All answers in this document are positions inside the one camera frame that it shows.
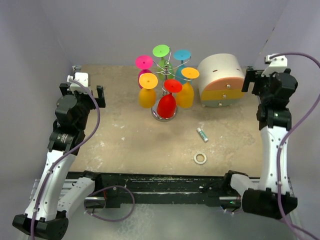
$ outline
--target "gray floor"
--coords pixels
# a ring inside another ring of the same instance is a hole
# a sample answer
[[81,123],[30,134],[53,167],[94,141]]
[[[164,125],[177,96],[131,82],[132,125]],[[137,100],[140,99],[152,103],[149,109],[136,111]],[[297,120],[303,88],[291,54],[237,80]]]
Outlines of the gray floor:
[[[131,205],[103,209],[97,213],[119,218]],[[221,208],[203,205],[139,204],[122,222],[112,223],[84,213],[80,207],[73,215],[63,240],[293,240],[283,223],[247,213],[231,215]]]

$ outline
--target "gray wall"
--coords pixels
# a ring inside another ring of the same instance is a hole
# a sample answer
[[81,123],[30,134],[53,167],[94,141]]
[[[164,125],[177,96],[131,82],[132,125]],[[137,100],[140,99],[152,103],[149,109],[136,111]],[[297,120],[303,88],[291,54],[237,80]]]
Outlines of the gray wall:
[[[263,67],[267,54],[304,52],[320,60],[320,1],[290,0],[271,38],[256,61]],[[298,81],[289,108],[295,124],[320,93],[320,69],[307,58],[288,56],[292,75]],[[320,237],[320,106],[294,132],[288,144],[288,174],[298,197],[298,213],[304,226]]]
[[59,84],[71,64],[37,0],[0,0],[0,233],[15,239],[14,215],[42,173]]
[[134,65],[158,44],[191,66],[230,53],[253,65],[288,0],[41,0],[73,64]]

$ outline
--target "orange panel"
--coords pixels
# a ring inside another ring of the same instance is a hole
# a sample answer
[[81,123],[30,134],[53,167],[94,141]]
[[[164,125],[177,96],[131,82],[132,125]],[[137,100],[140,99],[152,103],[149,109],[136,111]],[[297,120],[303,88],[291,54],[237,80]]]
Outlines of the orange panel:
[[211,83],[209,83],[204,91],[212,91],[212,90],[225,90],[227,89],[227,85],[230,85],[229,89],[242,89],[242,85],[244,84],[244,79],[242,77],[225,77],[217,79]]

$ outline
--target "wooden tabletop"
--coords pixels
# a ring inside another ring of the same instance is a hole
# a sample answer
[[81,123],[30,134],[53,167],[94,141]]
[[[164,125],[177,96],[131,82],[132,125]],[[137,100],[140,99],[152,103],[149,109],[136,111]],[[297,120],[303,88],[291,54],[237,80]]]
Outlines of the wooden tabletop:
[[[99,128],[81,147],[70,171],[223,176],[235,170],[260,176],[258,100],[251,91],[232,106],[203,108],[195,80],[193,107],[181,108],[172,121],[160,122],[138,104],[139,69],[135,66],[84,65],[81,71],[90,74],[93,90],[96,85],[105,86],[106,108],[100,109]],[[156,91],[159,99],[161,83]],[[92,110],[86,135],[96,122],[97,112]],[[208,142],[199,136],[198,127]],[[194,161],[199,151],[207,157],[205,164]]]

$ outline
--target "pink disc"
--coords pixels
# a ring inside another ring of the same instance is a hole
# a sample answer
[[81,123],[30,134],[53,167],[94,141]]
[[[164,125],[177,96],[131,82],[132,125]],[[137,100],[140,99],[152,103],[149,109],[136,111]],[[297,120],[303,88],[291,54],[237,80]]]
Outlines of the pink disc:
[[138,84],[139,84],[140,89],[142,89],[142,86],[141,86],[140,83],[139,83],[139,78],[140,78],[140,76],[141,76],[142,74],[146,74],[146,73],[152,74],[152,72],[151,72],[149,69],[142,69],[142,70],[139,72],[139,75],[138,75]]
[[138,56],[135,60],[135,65],[139,69],[149,69],[150,67],[152,67],[153,63],[154,63],[154,61],[152,60],[152,57],[150,57],[148,55]]

